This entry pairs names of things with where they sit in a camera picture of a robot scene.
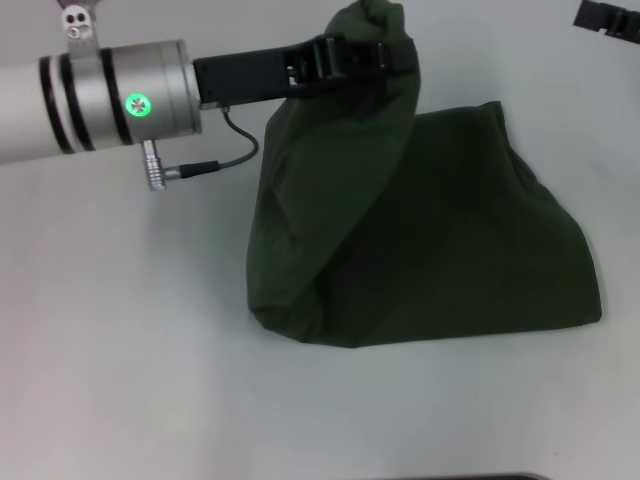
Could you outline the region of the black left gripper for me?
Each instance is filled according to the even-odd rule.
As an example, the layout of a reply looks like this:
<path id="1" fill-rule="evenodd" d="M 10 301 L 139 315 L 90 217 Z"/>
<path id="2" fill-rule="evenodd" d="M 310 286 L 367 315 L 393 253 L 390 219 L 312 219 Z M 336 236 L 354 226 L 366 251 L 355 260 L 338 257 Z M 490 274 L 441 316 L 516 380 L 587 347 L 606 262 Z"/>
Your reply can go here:
<path id="1" fill-rule="evenodd" d="M 416 72 L 411 39 L 351 41 L 341 34 L 303 43 L 193 61 L 203 105 L 231 107 L 319 96 L 346 84 Z"/>

